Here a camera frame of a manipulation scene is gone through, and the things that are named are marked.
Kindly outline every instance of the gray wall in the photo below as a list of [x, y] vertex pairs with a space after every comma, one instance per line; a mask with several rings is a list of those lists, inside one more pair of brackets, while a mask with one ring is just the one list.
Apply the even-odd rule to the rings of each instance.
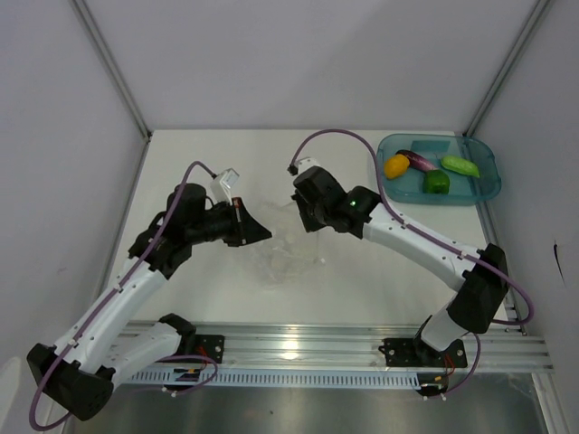
[[[579, 432], [579, 3], [558, 0], [478, 136], [495, 151], [492, 202], [511, 273], [536, 302], [568, 416]], [[563, 276], [554, 255], [558, 257]]]
[[462, 131], [535, 0], [89, 0], [153, 129]]
[[[1, 2], [0, 368], [89, 304], [142, 149], [68, 3]], [[3, 433], [33, 390], [24, 365]]]

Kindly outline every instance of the blue bin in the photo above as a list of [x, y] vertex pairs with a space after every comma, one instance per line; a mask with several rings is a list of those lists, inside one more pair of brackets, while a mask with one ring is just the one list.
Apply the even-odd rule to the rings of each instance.
[[[403, 203], [429, 205], [473, 205], [487, 201], [500, 192], [501, 180], [498, 176], [495, 156], [490, 148], [480, 140], [471, 137], [435, 136], [429, 134], [392, 134], [382, 140], [378, 147], [378, 162], [384, 163], [396, 151], [407, 149], [419, 154], [444, 170], [451, 179], [448, 194], [423, 193], [424, 173], [409, 168], [395, 179], [386, 179], [382, 170], [382, 184], [391, 199]], [[472, 161], [479, 168], [480, 178], [460, 175], [443, 169], [444, 156], [460, 156]]]

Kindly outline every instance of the white table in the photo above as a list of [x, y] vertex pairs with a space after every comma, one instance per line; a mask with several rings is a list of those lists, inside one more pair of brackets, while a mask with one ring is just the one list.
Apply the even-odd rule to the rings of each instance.
[[[290, 201], [292, 178], [286, 169], [304, 130], [158, 130], [152, 137], [119, 244], [113, 272], [127, 250], [166, 208], [166, 198], [190, 162], [202, 160], [215, 172], [233, 167], [234, 187], [258, 221], [271, 219], [271, 206]], [[393, 131], [357, 131], [375, 148]], [[370, 157], [352, 137], [325, 135], [301, 156], [314, 156], [349, 190], [375, 189]], [[208, 185], [204, 171], [191, 182]], [[475, 207], [398, 203], [401, 211], [453, 239], [484, 247]], [[134, 319], [157, 320], [173, 312], [192, 322], [317, 325], [419, 325], [447, 303], [453, 292], [430, 272], [398, 253], [325, 229], [316, 237], [315, 263], [303, 275], [274, 281], [260, 269], [259, 245], [228, 248], [221, 241], [194, 247], [166, 287], [142, 306]], [[297, 243], [304, 241], [296, 234]], [[504, 308], [498, 316], [506, 318]]]

